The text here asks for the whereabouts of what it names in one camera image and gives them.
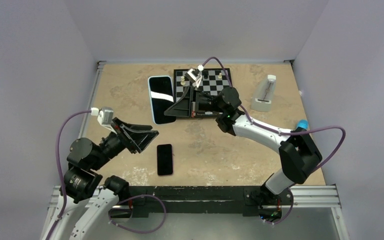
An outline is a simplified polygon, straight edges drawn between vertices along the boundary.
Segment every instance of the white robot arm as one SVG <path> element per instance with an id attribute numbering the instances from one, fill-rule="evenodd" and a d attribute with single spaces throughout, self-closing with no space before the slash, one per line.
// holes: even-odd
<path id="1" fill-rule="evenodd" d="M 116 117 L 113 118 L 113 113 L 114 111 L 109 107 L 91 110 L 91 114 L 97 116 L 99 124 L 111 131 L 106 138 L 102 138 L 100 144 L 95 144 L 85 137 L 76 139 L 71 144 L 67 157 L 68 171 L 63 177 L 67 194 L 66 206 L 61 218 L 56 221 L 61 209 L 64 208 L 64 197 L 61 193 L 58 197 L 57 209 L 43 240 L 64 240 L 69 236 L 74 240 L 82 239 L 82 236 L 89 234 L 88 230 L 93 229 L 94 219 L 101 213 L 108 212 L 119 198 L 129 197 L 129 184 L 116 176 L 109 177 L 105 181 L 105 189 L 101 191 L 104 196 L 95 201 L 94 205 L 80 218 L 102 179 L 102 175 L 95 171 L 124 149 L 128 149 L 132 154 L 141 153 L 159 134 L 158 131 L 152 130 L 150 125 L 129 124 Z"/>
<path id="2" fill-rule="evenodd" d="M 194 83 L 195 79 L 200 79 L 199 76 L 190 76 L 194 74 L 200 74 L 200 71 L 188 71 L 185 77 Z M 275 199 L 288 187 L 303 184 L 322 160 L 322 155 L 310 135 L 280 134 L 302 132 L 305 129 L 283 129 L 258 121 L 240 111 L 238 107 L 241 104 L 239 93 L 234 87 L 226 87 L 217 96 L 211 96 L 197 87 L 187 86 L 182 97 L 164 114 L 193 118 L 198 111 L 219 112 L 215 121 L 224 133 L 254 140 L 278 153 L 282 168 L 261 186 L 261 193 L 265 198 Z"/>

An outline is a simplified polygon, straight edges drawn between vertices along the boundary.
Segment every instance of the checkered board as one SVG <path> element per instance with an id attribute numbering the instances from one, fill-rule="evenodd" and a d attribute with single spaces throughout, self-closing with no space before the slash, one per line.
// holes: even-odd
<path id="1" fill-rule="evenodd" d="M 192 84 L 185 78 L 185 85 L 181 84 L 182 76 L 184 76 L 189 69 L 175 69 L 174 70 L 174 85 L 173 85 L 173 94 L 176 102 L 183 95 L 185 87 L 192 86 Z M 232 75 L 229 68 L 226 68 L 227 74 L 229 74 L 230 81 L 232 81 Z M 221 68 L 206 68 L 202 71 L 201 86 L 199 89 L 204 93 L 207 93 L 211 96 L 217 96 L 224 88 L 229 87 L 228 79 L 225 76 L 225 73 Z M 195 118 L 216 118 L 220 113 L 219 112 L 196 112 Z"/>

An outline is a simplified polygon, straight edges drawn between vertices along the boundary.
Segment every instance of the white wall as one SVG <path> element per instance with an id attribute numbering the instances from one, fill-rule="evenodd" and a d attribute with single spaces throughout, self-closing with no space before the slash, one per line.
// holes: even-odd
<path id="1" fill-rule="evenodd" d="M 58 183 L 57 130 L 87 106 L 95 67 L 63 0 L 0 0 L 0 240 L 39 239 Z"/>
<path id="2" fill-rule="evenodd" d="M 347 130 L 323 173 L 351 239 L 384 239 L 384 0 L 330 0 L 294 71 L 311 127 Z M 314 138 L 326 156 L 339 134 Z"/>
<path id="3" fill-rule="evenodd" d="M 98 60 L 295 59 L 328 0 L 65 0 Z"/>

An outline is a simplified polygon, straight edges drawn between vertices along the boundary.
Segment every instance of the phone screen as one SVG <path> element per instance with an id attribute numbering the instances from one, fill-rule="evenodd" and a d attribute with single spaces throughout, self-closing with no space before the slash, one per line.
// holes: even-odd
<path id="1" fill-rule="evenodd" d="M 171 144 L 156 146 L 156 170 L 158 176 L 173 174 L 173 149 Z"/>
<path id="2" fill-rule="evenodd" d="M 175 116 L 166 116 L 164 111 L 174 104 L 172 80 L 169 76 L 153 76 L 149 80 L 152 115 L 156 124 L 176 121 Z"/>

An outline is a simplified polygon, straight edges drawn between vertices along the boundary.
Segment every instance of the table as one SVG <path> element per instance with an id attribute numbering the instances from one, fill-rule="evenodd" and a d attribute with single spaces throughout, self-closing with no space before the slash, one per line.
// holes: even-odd
<path id="1" fill-rule="evenodd" d="M 281 168 L 279 155 L 252 140 L 223 133 L 214 119 L 183 119 L 156 125 L 152 121 L 148 77 L 173 76 L 174 69 L 194 68 L 197 64 L 105 64 L 101 73 L 94 107 L 111 107 L 120 120 L 152 125 L 159 135 L 141 154 L 125 150 L 103 166 L 98 173 L 117 175 L 132 186 L 242 186 L 261 185 Z M 219 68 L 207 64 L 206 68 Z M 306 119 L 292 67 L 279 64 L 226 64 L 232 84 L 243 106 L 260 121 L 280 128 L 294 129 Z M 251 110 L 251 98 L 258 83 L 268 74 L 276 75 L 271 111 Z M 94 117 L 86 137 L 99 143 L 109 131 Z M 171 176 L 157 175 L 157 145 L 173 145 L 174 171 Z M 306 185 L 324 185 L 322 171 L 314 172 Z"/>

